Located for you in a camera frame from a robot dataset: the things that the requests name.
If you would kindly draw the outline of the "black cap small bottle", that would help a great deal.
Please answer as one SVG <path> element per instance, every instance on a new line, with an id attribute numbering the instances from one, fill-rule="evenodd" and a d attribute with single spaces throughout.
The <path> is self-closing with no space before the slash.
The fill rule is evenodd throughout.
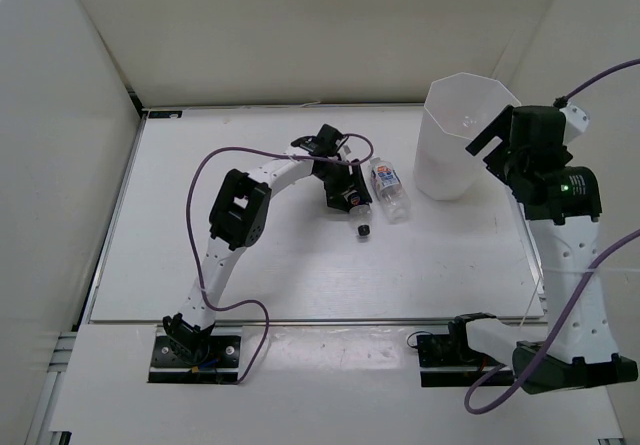
<path id="1" fill-rule="evenodd" d="M 343 194 L 349 223 L 360 240 L 367 239 L 371 234 L 372 210 L 371 197 L 368 192 L 351 190 Z"/>

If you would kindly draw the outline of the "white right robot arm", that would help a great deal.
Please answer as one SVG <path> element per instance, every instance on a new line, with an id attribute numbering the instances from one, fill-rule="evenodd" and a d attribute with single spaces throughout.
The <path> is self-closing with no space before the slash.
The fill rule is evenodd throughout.
<path id="1" fill-rule="evenodd" d="M 470 365 L 483 354 L 511 369 L 512 391 L 530 395 L 634 382 L 637 363 L 624 357 L 610 330 L 599 265 L 623 238 L 598 249 L 602 213 L 598 180 L 571 165 L 568 143 L 589 125 L 579 108 L 506 106 L 467 146 L 521 206 L 537 249 L 546 297 L 544 341 L 518 338 L 489 314 L 459 318 L 463 331 L 449 352 Z"/>

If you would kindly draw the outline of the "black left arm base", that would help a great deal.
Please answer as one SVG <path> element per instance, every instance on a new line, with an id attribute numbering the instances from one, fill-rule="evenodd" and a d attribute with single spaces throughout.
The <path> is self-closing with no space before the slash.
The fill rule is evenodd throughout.
<path id="1" fill-rule="evenodd" d="M 231 385 L 239 378 L 241 332 L 187 324 L 165 316 L 157 330 L 148 379 L 155 384 Z"/>

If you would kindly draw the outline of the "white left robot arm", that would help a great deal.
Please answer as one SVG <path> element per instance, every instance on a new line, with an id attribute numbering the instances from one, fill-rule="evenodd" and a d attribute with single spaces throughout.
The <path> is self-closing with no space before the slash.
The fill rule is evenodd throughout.
<path id="1" fill-rule="evenodd" d="M 238 169 L 227 172 L 209 213 L 207 250 L 201 256 L 193 232 L 192 201 L 205 166 L 225 152 L 249 153 L 267 157 L 269 161 L 248 172 Z M 294 140 L 280 154 L 231 146 L 204 157 L 191 180 L 185 204 L 196 277 L 179 311 L 163 318 L 170 348 L 177 357 L 191 367 L 204 366 L 211 355 L 210 337 L 219 312 L 248 304 L 266 308 L 256 299 L 226 307 L 219 302 L 240 257 L 263 234 L 271 199 L 297 181 L 313 176 L 323 182 L 328 207 L 350 212 L 371 201 L 360 166 L 373 152 L 368 138 L 355 133 L 342 134 L 325 126 L 315 136 Z"/>

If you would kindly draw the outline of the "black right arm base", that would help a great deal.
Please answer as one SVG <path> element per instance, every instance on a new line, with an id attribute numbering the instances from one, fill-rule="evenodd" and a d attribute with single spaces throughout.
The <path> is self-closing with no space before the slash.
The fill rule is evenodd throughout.
<path id="1" fill-rule="evenodd" d="M 420 386 L 467 388 L 486 377 L 484 387 L 514 383 L 512 354 L 521 331 L 487 313 L 464 314 L 447 324 L 447 331 L 418 331 L 409 347 L 418 354 Z"/>

